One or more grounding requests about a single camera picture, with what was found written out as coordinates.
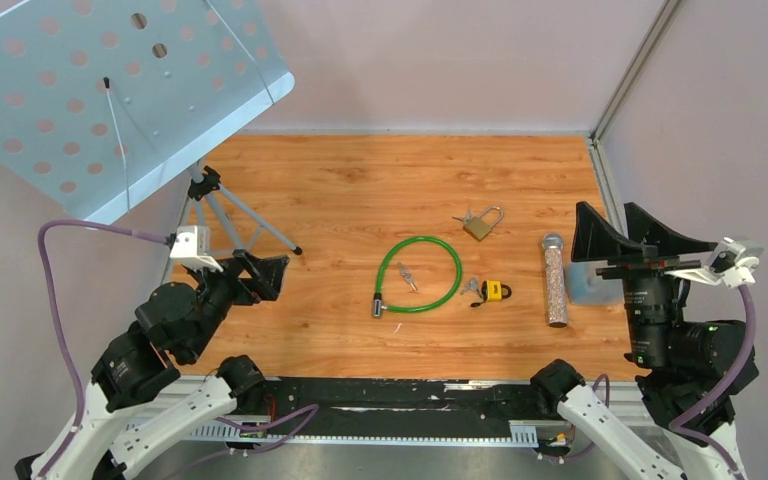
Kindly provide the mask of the brass padlock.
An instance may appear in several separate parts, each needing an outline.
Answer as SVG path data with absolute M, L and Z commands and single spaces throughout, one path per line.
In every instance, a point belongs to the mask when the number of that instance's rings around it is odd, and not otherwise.
M 496 218 L 492 222 L 488 222 L 485 216 L 490 212 L 496 213 Z M 462 229 L 476 241 L 482 241 L 493 228 L 504 218 L 505 212 L 500 206 L 488 206 L 478 215 L 474 215 L 470 209 L 461 216 L 453 216 L 454 220 L 459 221 L 462 224 Z

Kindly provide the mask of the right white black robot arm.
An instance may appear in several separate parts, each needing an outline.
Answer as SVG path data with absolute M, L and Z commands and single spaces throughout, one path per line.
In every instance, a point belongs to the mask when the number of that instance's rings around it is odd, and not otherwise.
M 622 284 L 630 351 L 641 369 L 642 402 L 678 454 L 661 456 L 609 409 L 584 378 L 557 359 L 531 378 L 531 403 L 560 416 L 635 479 L 742 479 L 732 399 L 758 377 L 757 318 L 750 292 L 762 246 L 750 239 L 698 240 L 680 234 L 640 207 L 624 207 L 620 232 L 589 203 L 576 206 L 571 258 L 597 262 L 598 275 Z M 743 320 L 689 322 L 692 283 L 738 291 Z

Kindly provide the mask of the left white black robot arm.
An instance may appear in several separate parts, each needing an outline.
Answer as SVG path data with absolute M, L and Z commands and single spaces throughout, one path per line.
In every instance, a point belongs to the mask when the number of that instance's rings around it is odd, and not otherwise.
M 236 250 L 215 270 L 191 269 L 198 283 L 169 282 L 136 311 L 93 366 L 84 398 L 55 443 L 17 461 L 20 479 L 133 479 L 196 428 L 235 410 L 258 411 L 266 380 L 246 355 L 223 360 L 189 395 L 130 430 L 128 424 L 195 363 L 234 306 L 274 301 L 290 259 Z

